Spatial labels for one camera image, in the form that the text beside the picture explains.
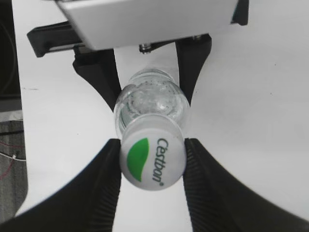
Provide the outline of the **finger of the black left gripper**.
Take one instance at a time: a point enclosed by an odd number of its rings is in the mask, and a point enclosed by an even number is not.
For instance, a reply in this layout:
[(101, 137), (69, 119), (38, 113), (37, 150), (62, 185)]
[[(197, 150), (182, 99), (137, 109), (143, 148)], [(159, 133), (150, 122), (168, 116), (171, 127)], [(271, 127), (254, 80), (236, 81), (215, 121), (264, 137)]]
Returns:
[(191, 103), (198, 77), (211, 52), (212, 38), (209, 34), (203, 34), (179, 39), (175, 45), (180, 88)]
[(114, 49), (92, 51), (75, 47), (73, 67), (104, 99), (113, 111), (121, 92)]

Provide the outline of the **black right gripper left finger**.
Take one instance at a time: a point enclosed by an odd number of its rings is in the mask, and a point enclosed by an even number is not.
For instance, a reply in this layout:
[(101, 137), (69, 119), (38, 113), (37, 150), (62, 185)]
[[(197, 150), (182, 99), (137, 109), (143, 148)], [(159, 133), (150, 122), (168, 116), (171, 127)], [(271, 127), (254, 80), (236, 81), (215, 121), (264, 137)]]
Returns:
[(110, 139), (66, 186), (2, 223), (2, 232), (111, 232), (121, 186), (120, 140)]

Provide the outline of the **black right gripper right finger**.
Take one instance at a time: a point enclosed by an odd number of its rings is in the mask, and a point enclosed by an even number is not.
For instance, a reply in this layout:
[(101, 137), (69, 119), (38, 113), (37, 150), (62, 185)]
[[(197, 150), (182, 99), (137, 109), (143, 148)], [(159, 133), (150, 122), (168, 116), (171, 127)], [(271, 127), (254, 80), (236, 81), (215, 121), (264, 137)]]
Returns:
[(307, 232), (309, 222), (258, 195), (196, 138), (184, 141), (183, 185), (195, 232)]

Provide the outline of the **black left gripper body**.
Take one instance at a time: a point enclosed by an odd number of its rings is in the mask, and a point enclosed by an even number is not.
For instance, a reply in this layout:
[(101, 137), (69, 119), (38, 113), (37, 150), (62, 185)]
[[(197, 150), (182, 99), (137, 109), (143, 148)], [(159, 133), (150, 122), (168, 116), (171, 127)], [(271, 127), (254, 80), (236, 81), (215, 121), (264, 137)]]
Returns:
[[(235, 9), (230, 25), (238, 24), (241, 26), (245, 26), (248, 24), (248, 21), (249, 21), (249, 3), (246, 0), (238, 0), (237, 7)], [(65, 22), (36, 27), (27, 34), (27, 37), (32, 45), (35, 55), (39, 58), (43, 57), (47, 53), (59, 50), (69, 50), (79, 45), (87, 47), (81, 40), (81, 38), (78, 36), (78, 34), (74, 30), (70, 22), (67, 20), (67, 18)], [(175, 41), (175, 40), (177, 39), (160, 41), (155, 43), (145, 43), (145, 44), (156, 46), (159, 43)]]

